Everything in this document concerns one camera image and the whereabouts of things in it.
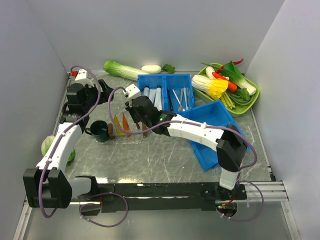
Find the orange toothpaste tube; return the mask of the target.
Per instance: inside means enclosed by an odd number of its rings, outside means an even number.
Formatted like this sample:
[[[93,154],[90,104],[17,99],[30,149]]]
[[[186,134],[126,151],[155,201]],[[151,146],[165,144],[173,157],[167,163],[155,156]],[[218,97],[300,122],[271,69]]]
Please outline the orange toothpaste tube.
[[[124,112],[122,113],[122,126],[126,132],[130,132],[130,126]]]

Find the yellow toothpaste tube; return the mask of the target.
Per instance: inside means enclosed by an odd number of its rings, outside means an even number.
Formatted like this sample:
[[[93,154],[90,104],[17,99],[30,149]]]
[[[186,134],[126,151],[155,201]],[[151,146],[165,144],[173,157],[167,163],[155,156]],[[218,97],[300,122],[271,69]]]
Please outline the yellow toothpaste tube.
[[[122,136],[123,132],[120,130],[122,127],[121,127],[121,124],[120,124],[120,122],[119,122],[119,120],[118,120],[116,115],[113,117],[113,120],[114,120],[114,123],[115,123],[115,130],[116,130],[117,134],[119,136]]]

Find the dark green mug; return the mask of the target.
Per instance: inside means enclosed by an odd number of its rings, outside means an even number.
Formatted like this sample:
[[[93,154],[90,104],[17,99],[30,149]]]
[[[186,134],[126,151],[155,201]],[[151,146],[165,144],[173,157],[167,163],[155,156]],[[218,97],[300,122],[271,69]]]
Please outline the dark green mug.
[[[104,143],[110,139],[108,134],[108,124],[103,120],[94,121],[90,127],[87,127],[84,132],[93,138],[98,143]]]

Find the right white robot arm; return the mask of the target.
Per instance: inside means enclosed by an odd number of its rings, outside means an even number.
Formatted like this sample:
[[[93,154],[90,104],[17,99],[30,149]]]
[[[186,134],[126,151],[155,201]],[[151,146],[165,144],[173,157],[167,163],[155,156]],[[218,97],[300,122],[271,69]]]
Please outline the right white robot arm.
[[[145,124],[158,135],[187,139],[215,151],[221,167],[218,193],[223,199],[230,199],[236,193],[241,163],[248,149],[236,126],[229,124],[218,128],[174,112],[158,110],[144,95],[129,99],[125,109],[135,123]]]

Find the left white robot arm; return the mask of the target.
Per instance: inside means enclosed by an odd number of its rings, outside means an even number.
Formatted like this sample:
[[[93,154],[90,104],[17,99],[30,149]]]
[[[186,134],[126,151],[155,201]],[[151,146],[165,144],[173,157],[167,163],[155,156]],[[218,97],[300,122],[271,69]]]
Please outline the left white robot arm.
[[[72,199],[81,195],[87,201],[98,197],[99,188],[94,176],[77,176],[72,180],[65,176],[69,157],[90,119],[88,112],[95,104],[106,103],[113,91],[103,79],[99,79],[98,83],[100,89],[81,83],[72,83],[67,87],[67,101],[63,105],[58,131],[51,146],[37,166],[26,169],[23,174],[30,207],[65,209]]]

